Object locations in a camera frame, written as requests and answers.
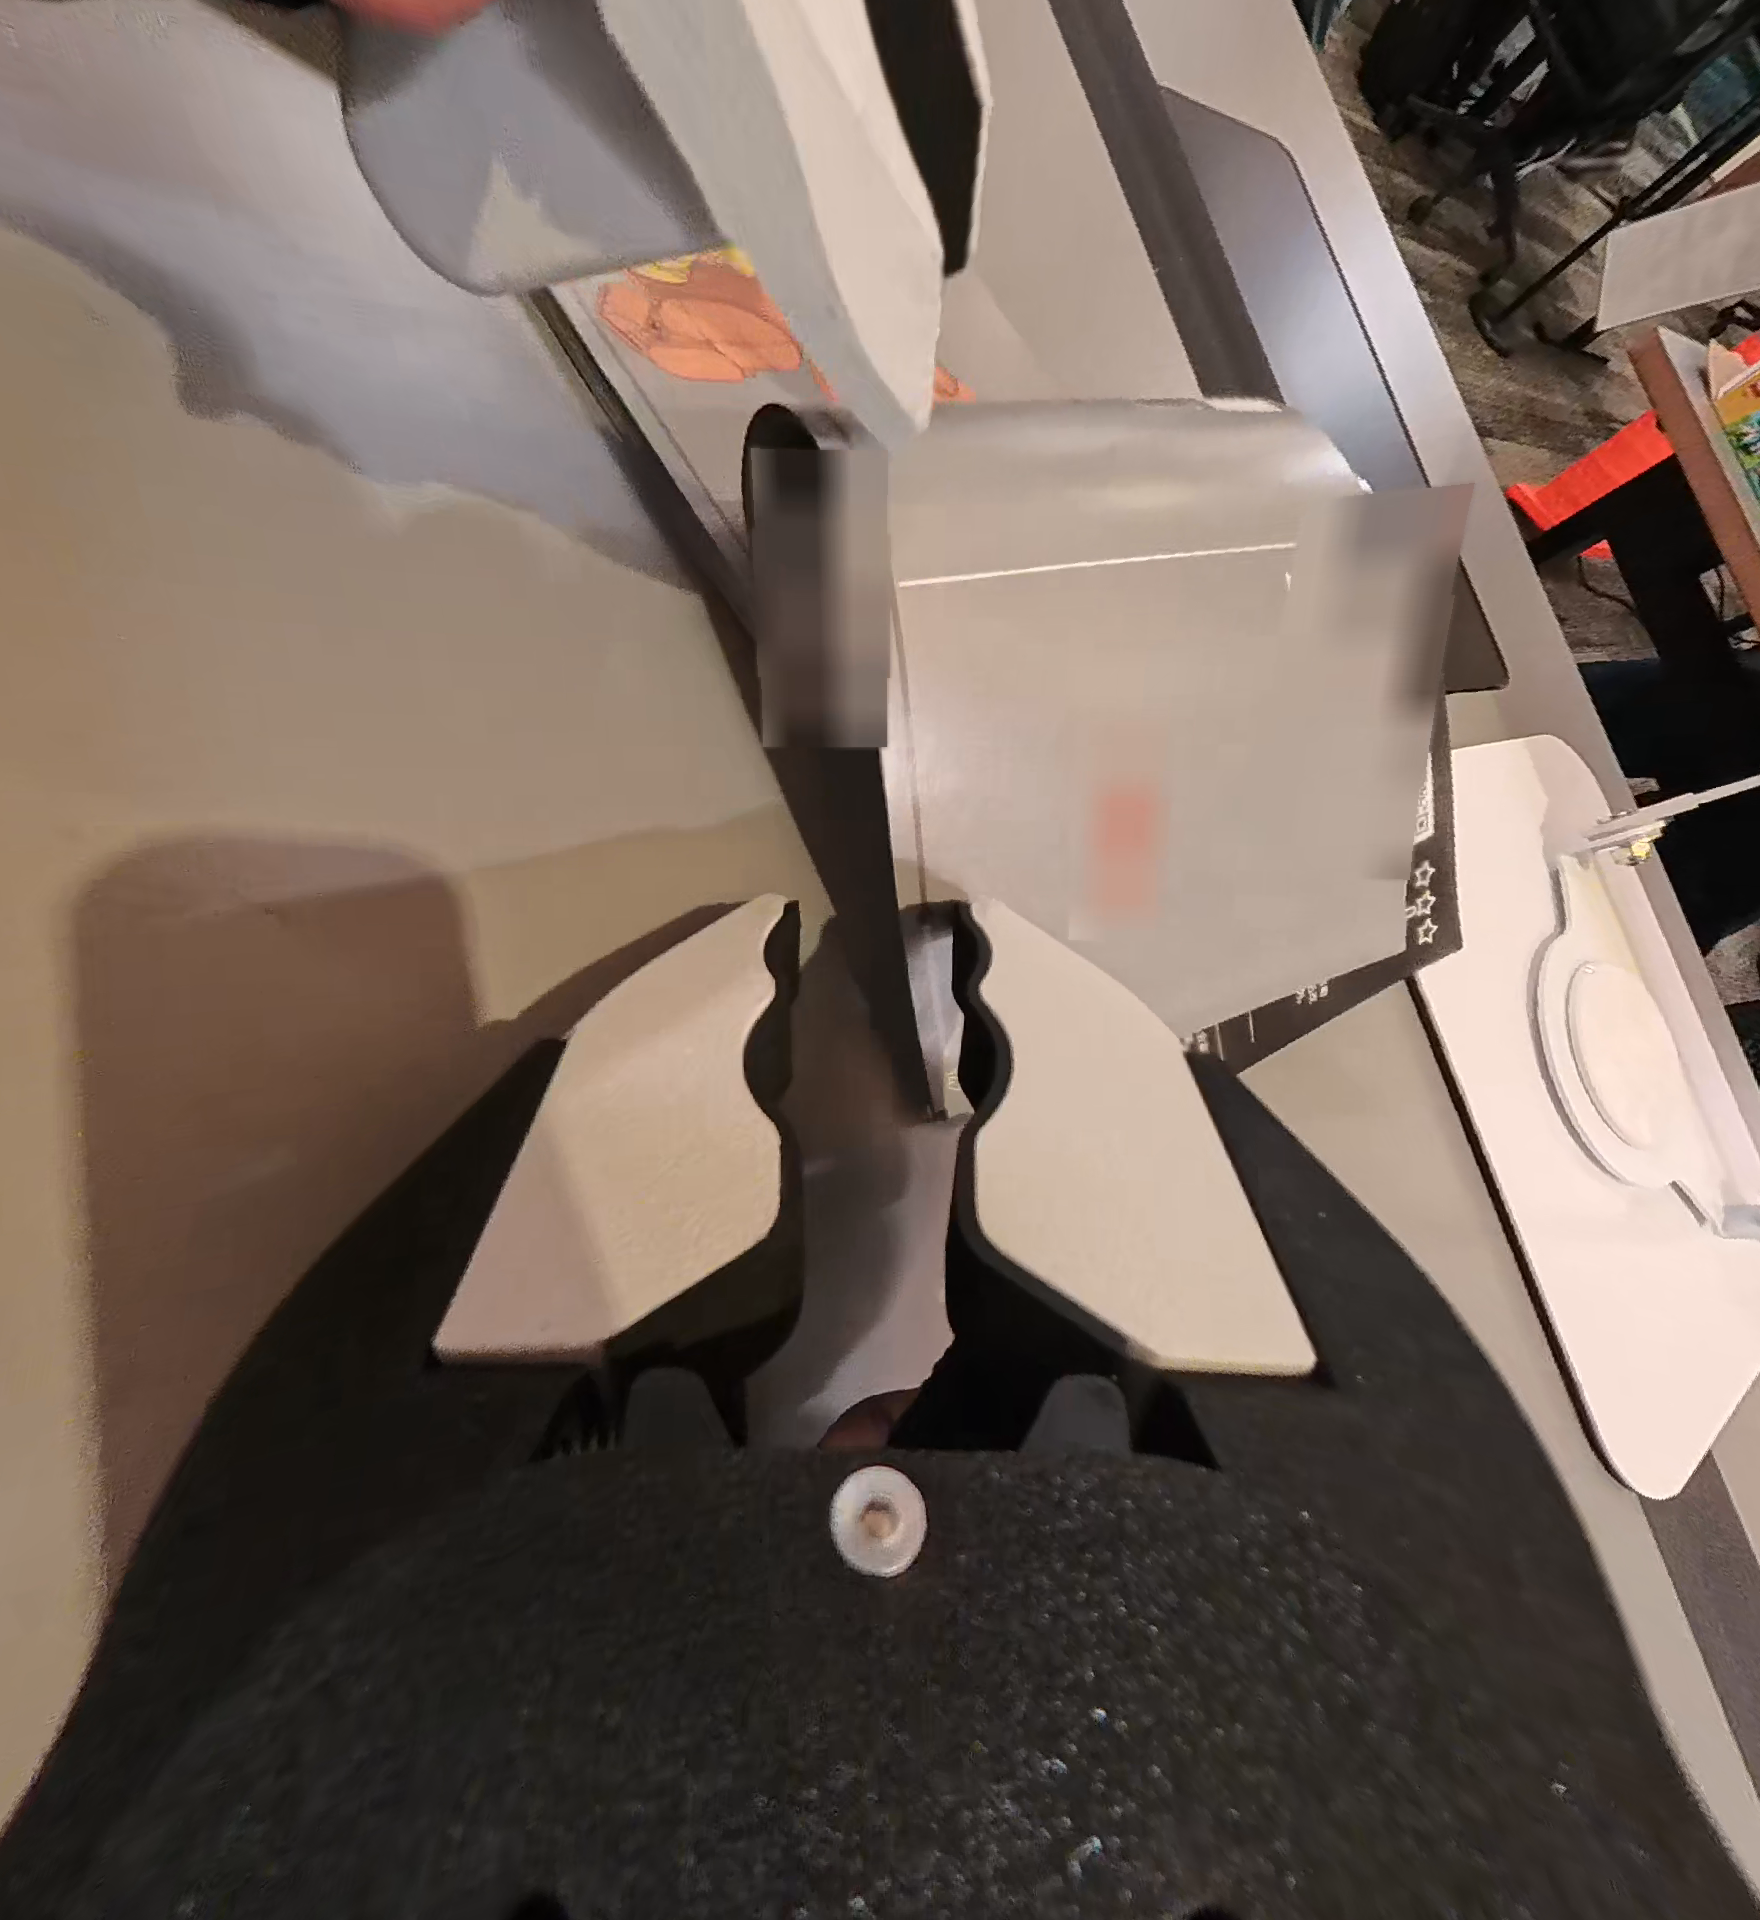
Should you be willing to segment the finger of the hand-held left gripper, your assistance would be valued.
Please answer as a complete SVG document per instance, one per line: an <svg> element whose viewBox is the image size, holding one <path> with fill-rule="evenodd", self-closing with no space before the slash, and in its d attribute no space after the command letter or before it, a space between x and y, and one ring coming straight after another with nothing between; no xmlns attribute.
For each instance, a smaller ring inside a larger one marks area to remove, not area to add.
<svg viewBox="0 0 1760 1920"><path fill-rule="evenodd" d="M602 1L723 239L862 427L915 438L980 223L993 85L969 1Z"/></svg>
<svg viewBox="0 0 1760 1920"><path fill-rule="evenodd" d="M593 1L486 3L440 33L346 17L340 100L392 227L471 295L723 244Z"/></svg>

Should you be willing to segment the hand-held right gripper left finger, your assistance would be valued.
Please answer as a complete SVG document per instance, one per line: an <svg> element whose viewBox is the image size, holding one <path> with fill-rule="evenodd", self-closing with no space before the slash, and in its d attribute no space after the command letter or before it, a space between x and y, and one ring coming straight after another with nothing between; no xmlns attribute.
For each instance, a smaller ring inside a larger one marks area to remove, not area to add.
<svg viewBox="0 0 1760 1920"><path fill-rule="evenodd" d="M803 1292L801 912L758 896L619 979L560 1043L433 1333L444 1363L668 1363L743 1380Z"/></svg>

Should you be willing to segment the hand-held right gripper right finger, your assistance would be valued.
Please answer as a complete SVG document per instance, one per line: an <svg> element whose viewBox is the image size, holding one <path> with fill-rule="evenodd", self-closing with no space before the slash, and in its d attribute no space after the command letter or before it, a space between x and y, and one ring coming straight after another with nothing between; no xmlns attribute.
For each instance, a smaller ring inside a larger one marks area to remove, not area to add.
<svg viewBox="0 0 1760 1920"><path fill-rule="evenodd" d="M988 1273L1170 1375L1319 1357L1174 1029L999 900L953 925L957 1224Z"/></svg>

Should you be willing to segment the brick instruction booklet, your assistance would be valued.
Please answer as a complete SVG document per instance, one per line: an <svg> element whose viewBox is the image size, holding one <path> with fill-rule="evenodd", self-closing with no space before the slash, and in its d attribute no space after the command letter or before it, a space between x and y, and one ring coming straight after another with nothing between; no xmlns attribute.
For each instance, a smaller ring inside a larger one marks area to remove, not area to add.
<svg viewBox="0 0 1760 1920"><path fill-rule="evenodd" d="M628 447L677 506L683 540L738 621L749 618L740 442L765 402L831 405L749 258L732 247L648 261L542 292L534 307ZM1402 948L1188 1035L1248 1069L1461 948L1446 703L1419 791Z"/></svg>

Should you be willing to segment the grey desk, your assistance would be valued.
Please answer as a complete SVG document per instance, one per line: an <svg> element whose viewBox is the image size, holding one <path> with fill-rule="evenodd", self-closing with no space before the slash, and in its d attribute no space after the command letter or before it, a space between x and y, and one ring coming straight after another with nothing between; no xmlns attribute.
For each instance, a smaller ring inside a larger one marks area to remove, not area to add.
<svg viewBox="0 0 1760 1920"><path fill-rule="evenodd" d="M316 72L0 3L0 1916L1760 1916L1521 1403L1196 1391L938 1457L564 1456L425 1357L588 988L814 892L527 322L373 239Z"/></svg>

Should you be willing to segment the curled grey instruction booklet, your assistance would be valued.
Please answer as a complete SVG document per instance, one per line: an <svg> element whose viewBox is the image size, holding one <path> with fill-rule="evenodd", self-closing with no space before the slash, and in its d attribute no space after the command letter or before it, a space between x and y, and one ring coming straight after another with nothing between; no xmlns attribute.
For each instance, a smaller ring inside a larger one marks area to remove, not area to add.
<svg viewBox="0 0 1760 1920"><path fill-rule="evenodd" d="M1375 491L1429 481L1293 152L1174 89L1162 100L1277 395Z"/></svg>

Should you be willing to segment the black office chair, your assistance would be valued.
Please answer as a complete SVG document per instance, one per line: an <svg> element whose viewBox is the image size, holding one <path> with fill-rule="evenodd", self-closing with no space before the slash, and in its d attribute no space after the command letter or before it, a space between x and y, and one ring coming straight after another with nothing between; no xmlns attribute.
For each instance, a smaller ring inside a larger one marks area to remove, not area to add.
<svg viewBox="0 0 1760 1920"><path fill-rule="evenodd" d="M1524 180L1566 162L1608 165L1726 64L1735 100L1708 114L1597 227L1522 277ZM1635 219L1701 195L1760 142L1760 1L1386 3L1360 52L1356 86L1383 137L1416 134L1453 156L1413 203L1413 226L1472 186L1488 189L1494 258L1468 317L1488 349L1511 357L1519 324L1565 273Z"/></svg>

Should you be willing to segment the red-orange floor object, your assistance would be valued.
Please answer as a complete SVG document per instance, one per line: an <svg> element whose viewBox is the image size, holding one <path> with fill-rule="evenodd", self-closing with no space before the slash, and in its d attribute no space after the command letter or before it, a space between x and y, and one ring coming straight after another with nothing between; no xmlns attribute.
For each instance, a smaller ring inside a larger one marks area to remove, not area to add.
<svg viewBox="0 0 1760 1920"><path fill-rule="evenodd" d="M1671 458L1657 413L1644 411L1554 476L1508 486L1506 497L1522 537L1534 540Z"/></svg>

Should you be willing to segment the white board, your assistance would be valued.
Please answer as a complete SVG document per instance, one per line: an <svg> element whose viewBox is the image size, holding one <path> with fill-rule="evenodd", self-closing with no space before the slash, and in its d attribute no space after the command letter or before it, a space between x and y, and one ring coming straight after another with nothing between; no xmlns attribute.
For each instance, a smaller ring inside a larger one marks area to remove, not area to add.
<svg viewBox="0 0 1760 1920"><path fill-rule="evenodd" d="M1760 295L1760 182L1616 227L1595 329L1610 332L1752 295Z"/></svg>

